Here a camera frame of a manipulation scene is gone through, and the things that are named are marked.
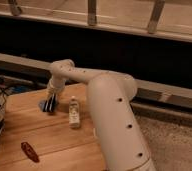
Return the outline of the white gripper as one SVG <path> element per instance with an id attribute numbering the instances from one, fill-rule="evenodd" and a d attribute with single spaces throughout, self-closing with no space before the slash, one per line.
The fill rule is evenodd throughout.
<path id="1" fill-rule="evenodd" d="M 54 112 L 57 100 L 56 100 L 56 95 L 59 92 L 59 89 L 54 87 L 52 84 L 47 85 L 47 100 L 44 103 L 44 112 Z"/>

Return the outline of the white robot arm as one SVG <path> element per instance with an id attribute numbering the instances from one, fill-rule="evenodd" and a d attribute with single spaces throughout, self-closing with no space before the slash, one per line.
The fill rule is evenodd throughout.
<path id="1" fill-rule="evenodd" d="M 130 101 L 135 79 L 125 73 L 76 67 L 70 59 L 50 64 L 48 98 L 64 90 L 68 79 L 87 85 L 87 103 L 109 171 L 157 171 Z"/>

